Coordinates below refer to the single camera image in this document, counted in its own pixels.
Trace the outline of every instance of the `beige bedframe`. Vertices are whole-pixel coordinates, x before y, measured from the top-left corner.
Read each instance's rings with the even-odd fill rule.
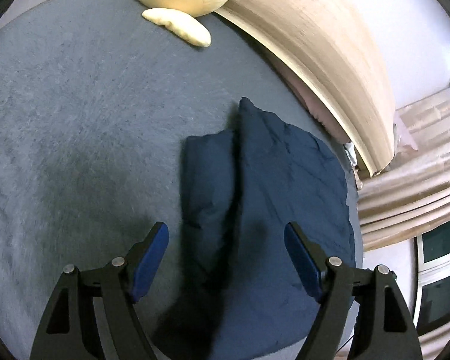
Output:
[[[217,11],[279,57],[326,105],[363,170],[394,156],[395,101],[385,64],[347,0],[229,0]]]

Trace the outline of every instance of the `pivot bolt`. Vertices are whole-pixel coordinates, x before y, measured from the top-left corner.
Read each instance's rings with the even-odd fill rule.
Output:
[[[125,264],[125,259],[123,257],[115,257],[112,260],[113,266],[122,266],[123,264]]]
[[[332,256],[328,259],[328,262],[333,266],[341,266],[342,260],[339,257]]]
[[[390,272],[390,269],[386,265],[379,265],[377,269],[382,275],[388,275]]]
[[[63,273],[70,274],[75,270],[75,266],[73,264],[67,264],[63,267]]]

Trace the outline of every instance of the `beige curtain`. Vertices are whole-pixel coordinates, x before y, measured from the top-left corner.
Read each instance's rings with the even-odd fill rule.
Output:
[[[440,326],[420,338],[423,360],[433,360],[450,340],[450,322]]]
[[[363,180],[358,213],[366,251],[450,220],[450,88],[398,113],[418,150],[402,148],[384,172]]]

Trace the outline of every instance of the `mattress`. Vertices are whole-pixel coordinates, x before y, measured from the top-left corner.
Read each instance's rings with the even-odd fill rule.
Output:
[[[182,142],[223,130],[242,96],[336,154],[361,267],[358,195],[342,145],[232,25],[201,18],[213,41],[197,49],[142,10],[136,0],[49,0],[0,30],[0,336],[19,360],[64,265],[102,266],[160,220],[170,244],[135,307],[154,331],[180,282]],[[354,305],[343,342],[356,313]]]

